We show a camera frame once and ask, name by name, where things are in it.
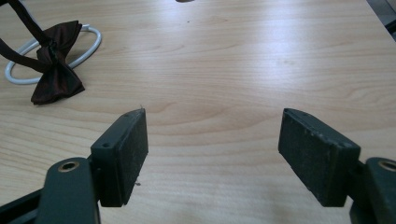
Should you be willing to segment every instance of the satin bow tie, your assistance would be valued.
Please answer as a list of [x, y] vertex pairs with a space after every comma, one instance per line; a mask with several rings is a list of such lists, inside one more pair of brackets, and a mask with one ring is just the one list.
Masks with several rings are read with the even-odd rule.
[[31, 101], [35, 105], [45, 105], [84, 91], [81, 80], [65, 62], [68, 52], [77, 40], [81, 24], [78, 21], [70, 21], [42, 31], [20, 1], [7, 0], [7, 2], [41, 45], [36, 52], [36, 60], [21, 56], [0, 38], [1, 55], [14, 63], [43, 73], [35, 87]]

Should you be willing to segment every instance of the wooden table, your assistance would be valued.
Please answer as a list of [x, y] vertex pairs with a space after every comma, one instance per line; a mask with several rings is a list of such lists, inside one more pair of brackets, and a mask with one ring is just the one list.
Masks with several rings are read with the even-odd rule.
[[[140, 106], [141, 185], [123, 208], [101, 208], [103, 223], [349, 223], [350, 200], [322, 208], [277, 152], [284, 107], [358, 143], [362, 161], [396, 160], [396, 48], [364, 0], [25, 5], [43, 28], [80, 20], [104, 39], [75, 69], [86, 90], [70, 99], [33, 106], [35, 85], [0, 78], [0, 204], [40, 189], [53, 163], [87, 157]], [[31, 38], [8, 5], [0, 24], [14, 49]], [[69, 59], [93, 40], [81, 33]]]

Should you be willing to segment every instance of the white cable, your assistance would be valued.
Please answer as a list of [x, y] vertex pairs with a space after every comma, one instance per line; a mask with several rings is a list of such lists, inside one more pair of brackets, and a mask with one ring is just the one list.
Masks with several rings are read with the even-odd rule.
[[[99, 45], [102, 41], [102, 34], [95, 28], [91, 27], [89, 24], [84, 24], [82, 25], [81, 28], [82, 32], [91, 32], [96, 34], [96, 40], [93, 43], [93, 45], [81, 56], [79, 56], [77, 59], [75, 59], [73, 62], [69, 64], [71, 68], [77, 67], [79, 64], [83, 63], [85, 60], [87, 60], [98, 48]], [[16, 51], [20, 55], [25, 55], [32, 49], [35, 49], [38, 46], [38, 41], [32, 38], [28, 42], [26, 42], [24, 45], [22, 45], [19, 49]], [[40, 77], [35, 77], [35, 78], [27, 78], [27, 79], [20, 79], [20, 78], [15, 78], [11, 75], [11, 70], [12, 67], [14, 67], [15, 63], [14, 62], [9, 62], [7, 64], [6, 70], [5, 70], [5, 77], [8, 81], [11, 83], [17, 84], [17, 85], [28, 85], [28, 84], [35, 84], [40, 80]]]

